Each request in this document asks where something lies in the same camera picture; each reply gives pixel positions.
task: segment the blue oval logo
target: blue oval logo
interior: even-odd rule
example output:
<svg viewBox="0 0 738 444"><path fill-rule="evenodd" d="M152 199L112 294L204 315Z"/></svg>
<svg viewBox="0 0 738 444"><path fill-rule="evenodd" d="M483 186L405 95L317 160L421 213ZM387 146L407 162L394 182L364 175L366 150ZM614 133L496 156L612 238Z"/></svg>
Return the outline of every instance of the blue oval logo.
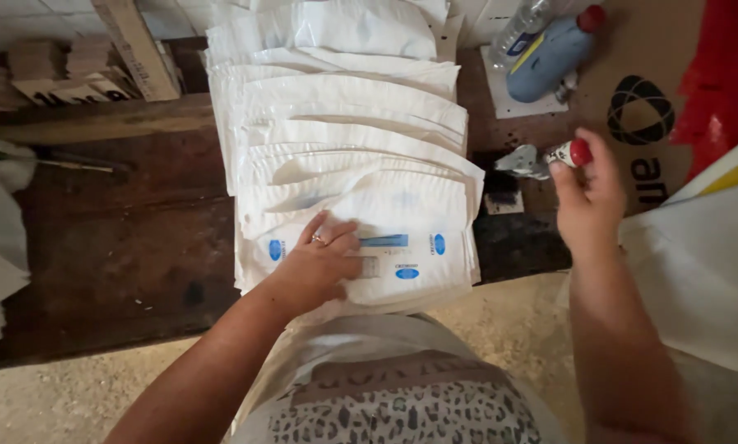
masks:
<svg viewBox="0 0 738 444"><path fill-rule="evenodd" d="M434 236L434 250L437 251L437 254L439 255L443 255L443 253L445 253L445 239L443 238L443 235Z"/></svg>
<svg viewBox="0 0 738 444"><path fill-rule="evenodd" d="M399 279L415 279L419 275L419 272L415 268L403 268L396 272L396 277Z"/></svg>
<svg viewBox="0 0 738 444"><path fill-rule="evenodd" d="M270 245L268 245L268 252L270 253L270 258L277 261L281 257L281 242L271 240Z"/></svg>

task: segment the red cap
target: red cap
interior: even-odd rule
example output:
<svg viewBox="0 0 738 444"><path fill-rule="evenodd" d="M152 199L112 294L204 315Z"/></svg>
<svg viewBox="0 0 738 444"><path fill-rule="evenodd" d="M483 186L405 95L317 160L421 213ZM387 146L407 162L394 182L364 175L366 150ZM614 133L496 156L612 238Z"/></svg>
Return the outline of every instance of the red cap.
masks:
<svg viewBox="0 0 738 444"><path fill-rule="evenodd" d="M571 157L571 162L578 167L590 164L591 160L594 159L594 156L591 155L591 149L588 147L588 142L580 138L571 141L571 145L569 145L569 156Z"/></svg>
<svg viewBox="0 0 738 444"><path fill-rule="evenodd" d="M577 27L590 34L599 29L606 18L605 10L600 5L590 5L577 16Z"/></svg>

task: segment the concrete floor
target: concrete floor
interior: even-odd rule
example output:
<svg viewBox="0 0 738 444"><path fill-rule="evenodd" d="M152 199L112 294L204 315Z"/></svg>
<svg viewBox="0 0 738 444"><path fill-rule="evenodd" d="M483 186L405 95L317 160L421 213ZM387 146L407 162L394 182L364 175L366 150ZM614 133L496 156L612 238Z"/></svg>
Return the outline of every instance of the concrete floor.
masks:
<svg viewBox="0 0 738 444"><path fill-rule="evenodd" d="M482 358L526 381L582 442L567 310L556 304L565 274L476 288L429 315ZM195 340L0 371L0 444L101 442L143 388ZM738 442L738 373L676 355L706 443Z"/></svg>

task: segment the black logo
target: black logo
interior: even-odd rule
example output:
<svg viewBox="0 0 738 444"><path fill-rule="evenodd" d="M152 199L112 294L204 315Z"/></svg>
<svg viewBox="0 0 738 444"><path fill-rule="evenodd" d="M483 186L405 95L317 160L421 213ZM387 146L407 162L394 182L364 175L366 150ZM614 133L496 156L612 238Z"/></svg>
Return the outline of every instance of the black logo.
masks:
<svg viewBox="0 0 738 444"><path fill-rule="evenodd" d="M657 113L659 121L642 129L628 131L621 124L624 106L635 100L645 100ZM607 126L611 135L618 141L629 145L641 146L660 141L670 133L676 121L676 113L662 91L641 76L626 76L616 87L611 107L607 110Z"/></svg>

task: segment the woman's left hand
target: woman's left hand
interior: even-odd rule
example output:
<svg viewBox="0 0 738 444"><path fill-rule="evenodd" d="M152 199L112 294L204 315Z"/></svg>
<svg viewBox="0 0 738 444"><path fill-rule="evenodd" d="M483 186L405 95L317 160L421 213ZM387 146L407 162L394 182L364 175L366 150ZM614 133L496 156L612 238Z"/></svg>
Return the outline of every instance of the woman's left hand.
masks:
<svg viewBox="0 0 738 444"><path fill-rule="evenodd" d="M315 238L327 218L326 211L316 215L303 229L295 248L263 281L276 289L277 297L283 299L280 307L291 318L331 299L344 298L344 288L339 283L343 279L354 280L361 274L363 259L347 255L361 246L353 234L358 225L347 222L324 228L319 238Z"/></svg>

